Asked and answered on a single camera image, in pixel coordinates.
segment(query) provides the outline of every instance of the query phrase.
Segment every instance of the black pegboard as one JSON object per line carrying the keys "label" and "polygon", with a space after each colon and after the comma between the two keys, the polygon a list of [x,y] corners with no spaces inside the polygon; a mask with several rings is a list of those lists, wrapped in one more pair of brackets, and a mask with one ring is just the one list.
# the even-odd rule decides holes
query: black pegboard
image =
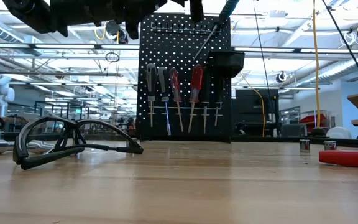
{"label": "black pegboard", "polygon": [[[223,115],[218,118],[218,125],[215,126],[215,110],[208,110],[208,118],[206,123],[206,134],[203,133],[203,110],[195,110],[191,133],[188,133],[188,125],[190,122],[190,82],[193,67],[196,64],[202,66],[206,63],[206,57],[210,50],[213,51],[229,51],[231,46],[230,26],[227,22],[219,32],[212,36],[211,40],[206,44],[200,56],[193,60],[193,57],[206,40],[206,34],[212,30],[217,17],[206,16],[204,21],[191,25],[190,16],[179,14],[152,14],[141,22],[140,27],[140,49],[139,49],[139,80],[137,95],[137,116],[136,128],[137,136],[140,139],[159,139],[159,137],[167,136],[167,120],[165,108],[155,108],[153,115],[153,127],[150,127],[150,105],[147,101],[147,82],[146,82],[146,66],[154,63],[157,69],[159,67],[167,67],[169,71],[175,67],[178,70],[180,82],[180,95],[182,102],[180,103],[182,121],[184,131],[180,129],[179,117],[177,115],[177,104],[173,101],[171,88],[170,101],[168,106],[172,109],[168,110],[172,139],[175,136],[195,137],[227,137],[231,134],[231,79],[224,79],[223,104],[219,110],[219,114]],[[217,77],[211,77],[211,101],[208,108],[219,106],[214,103],[216,94],[214,94],[214,83]],[[160,85],[157,82],[155,107],[164,107],[161,102]],[[202,108],[201,103],[195,104],[195,108]]]}

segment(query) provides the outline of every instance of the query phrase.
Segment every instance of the ceiling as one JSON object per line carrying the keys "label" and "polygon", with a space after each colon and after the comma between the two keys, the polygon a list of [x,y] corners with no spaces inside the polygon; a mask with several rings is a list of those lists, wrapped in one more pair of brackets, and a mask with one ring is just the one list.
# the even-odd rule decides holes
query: ceiling
{"label": "ceiling", "polygon": [[[223,8],[226,0],[204,0],[204,13],[217,16]],[[235,47],[254,46],[259,47],[257,23],[255,21],[254,9],[258,15],[258,26],[260,29],[260,41],[264,47],[303,47],[313,48],[312,12],[313,5],[309,0],[260,0],[257,3],[251,0],[241,0],[231,16],[232,37],[231,43]],[[333,15],[342,31],[357,28],[358,26],[358,0],[333,0]],[[321,1],[317,1],[319,11],[317,23],[317,35],[319,48],[344,48],[340,36]],[[168,2],[157,12],[189,13],[189,7],[182,8],[174,2]],[[39,34],[20,20],[7,12],[5,5],[0,0],[0,24],[21,37],[32,36],[43,43],[63,44],[113,44],[108,38],[99,40],[96,33],[101,37],[103,27],[95,27],[93,24],[71,26],[69,37],[63,37],[59,33]],[[348,34],[352,48],[358,48],[358,39],[351,40],[353,34]],[[129,44],[139,44],[139,40],[129,39]],[[25,67],[32,67],[33,60],[38,72],[72,72],[72,73],[100,73],[96,76],[65,76],[63,79],[55,76],[34,75],[23,77],[12,76],[13,79],[29,79],[34,82],[63,82],[63,83],[109,83],[109,84],[137,84],[138,54],[137,50],[114,51],[120,55],[118,63],[105,61],[104,55],[107,50],[44,50],[42,55],[34,57],[31,54],[15,52],[9,49],[0,49],[0,55],[9,58]],[[66,55],[66,59],[54,57]],[[74,57],[89,57],[89,59],[72,59]],[[349,55],[333,55],[327,59],[320,60],[321,67],[335,63],[336,61],[350,60]],[[12,63],[0,59],[0,65],[14,70],[25,70]],[[298,80],[308,76],[316,70],[314,54],[298,57],[289,54],[267,54],[266,72],[269,85],[278,85],[276,76],[285,72],[291,74]],[[260,56],[246,55],[242,74],[246,76],[251,85],[266,85],[264,63]],[[232,79],[233,85],[246,85],[241,76]],[[70,92],[80,97],[91,98],[115,98],[113,106],[126,113],[134,114],[136,110],[135,100],[137,88],[135,86],[94,86],[94,92],[79,90],[73,86],[45,86],[48,90]],[[48,90],[39,90],[51,96]],[[105,103],[95,100],[99,105],[111,107],[111,102]]]}

